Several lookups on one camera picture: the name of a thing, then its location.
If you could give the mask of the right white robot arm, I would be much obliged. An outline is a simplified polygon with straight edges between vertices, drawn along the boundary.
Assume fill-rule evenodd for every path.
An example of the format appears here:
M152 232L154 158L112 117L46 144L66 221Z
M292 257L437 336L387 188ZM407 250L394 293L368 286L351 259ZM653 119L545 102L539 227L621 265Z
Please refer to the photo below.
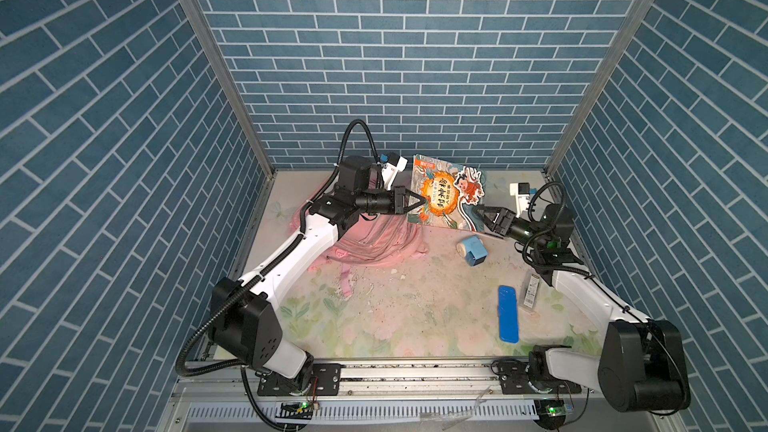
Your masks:
M529 354L534 384L566 382L600 392L619 412L672 415L691 402L682 335L610 291L571 248L574 223L568 208L550 204L540 219L524 219L505 207L480 206L486 232L519 244L524 262L549 287L590 320L601 341L597 355L570 346L537 346Z

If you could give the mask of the pink student backpack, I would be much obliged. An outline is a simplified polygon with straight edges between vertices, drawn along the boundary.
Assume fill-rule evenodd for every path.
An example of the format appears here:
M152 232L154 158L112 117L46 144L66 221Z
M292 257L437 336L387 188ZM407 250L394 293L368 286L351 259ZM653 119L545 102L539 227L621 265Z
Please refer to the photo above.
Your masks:
M294 216L289 255L282 263L288 272L300 274L322 260L386 268L428 251L420 227L409 223L407 215L362 216L345 234L338 234L324 218L312 218L311 200L331 190L337 167Z

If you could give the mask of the colourful children's story book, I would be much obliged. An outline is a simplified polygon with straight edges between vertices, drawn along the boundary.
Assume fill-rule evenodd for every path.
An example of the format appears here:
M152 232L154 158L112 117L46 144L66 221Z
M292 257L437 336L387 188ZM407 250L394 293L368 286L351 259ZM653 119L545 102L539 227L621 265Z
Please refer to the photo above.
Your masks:
M486 175L479 169L417 154L410 189L425 199L407 214L408 222L482 233L475 209L485 197Z

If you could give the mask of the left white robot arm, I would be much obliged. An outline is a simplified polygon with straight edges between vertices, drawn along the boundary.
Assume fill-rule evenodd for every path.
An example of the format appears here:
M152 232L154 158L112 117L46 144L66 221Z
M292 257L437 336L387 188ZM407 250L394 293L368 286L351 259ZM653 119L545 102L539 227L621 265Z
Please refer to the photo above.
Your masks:
M236 280L217 283L210 301L209 339L234 362L277 375L291 393L309 387L314 359L285 338L277 312L310 265L364 215L404 216L424 204L395 178L405 158L390 154L377 163L360 156L342 160L326 185L299 211L299 226L261 264Z

